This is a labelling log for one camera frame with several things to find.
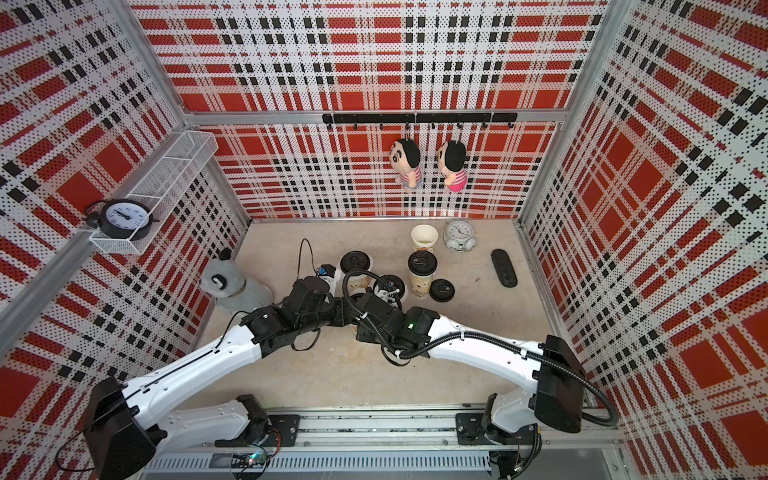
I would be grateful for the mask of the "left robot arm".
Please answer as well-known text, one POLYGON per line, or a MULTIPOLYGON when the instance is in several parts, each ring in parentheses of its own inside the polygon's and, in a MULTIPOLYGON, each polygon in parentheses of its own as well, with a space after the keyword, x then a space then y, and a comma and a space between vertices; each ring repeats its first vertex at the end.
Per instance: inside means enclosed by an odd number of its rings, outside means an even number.
POLYGON ((252 395, 195 411, 190 420, 175 407, 220 378, 325 326, 356 317, 349 299, 335 297, 317 277, 296 281, 280 303, 244 313, 218 339, 186 357, 126 383, 109 377, 91 391, 83 435, 96 474, 126 479, 163 448, 214 441, 246 446, 270 431, 269 417, 252 395))

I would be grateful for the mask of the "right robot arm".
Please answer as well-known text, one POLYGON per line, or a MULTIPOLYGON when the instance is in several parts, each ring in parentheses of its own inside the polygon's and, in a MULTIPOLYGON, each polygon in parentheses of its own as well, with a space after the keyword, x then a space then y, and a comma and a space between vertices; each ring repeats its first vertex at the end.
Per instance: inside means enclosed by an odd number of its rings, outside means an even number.
POLYGON ((485 428, 490 434, 511 435, 534 424, 565 433, 580 432, 584 421, 609 428, 618 424, 616 406, 585 378, 559 337, 549 335, 543 343, 499 337, 432 310, 403 312, 372 293, 349 302, 358 340, 379 344, 397 361, 449 360, 515 384, 516 390, 489 397, 485 428))

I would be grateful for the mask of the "paper milk tea cup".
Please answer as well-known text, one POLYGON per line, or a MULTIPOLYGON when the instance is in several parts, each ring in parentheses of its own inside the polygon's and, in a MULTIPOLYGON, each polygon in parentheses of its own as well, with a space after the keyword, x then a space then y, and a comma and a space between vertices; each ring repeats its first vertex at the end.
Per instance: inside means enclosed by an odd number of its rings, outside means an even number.
POLYGON ((371 278, 368 275, 360 274, 351 276, 347 281, 347 288, 350 293, 358 290, 365 290, 370 284, 371 278))
POLYGON ((417 296, 417 297, 426 297, 429 295, 430 288, 432 285, 433 276, 432 275, 410 275, 410 288, 411 292, 417 296))

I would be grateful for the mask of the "black cup lid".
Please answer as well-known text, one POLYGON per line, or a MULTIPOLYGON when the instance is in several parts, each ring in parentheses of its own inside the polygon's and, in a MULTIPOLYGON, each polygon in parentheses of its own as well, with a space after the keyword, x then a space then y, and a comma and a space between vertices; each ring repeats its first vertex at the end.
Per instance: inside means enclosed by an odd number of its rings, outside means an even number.
POLYGON ((362 270, 367 271, 371 268, 370 256, 360 250, 353 250, 346 252, 340 259, 340 268, 344 275, 351 271, 362 270))

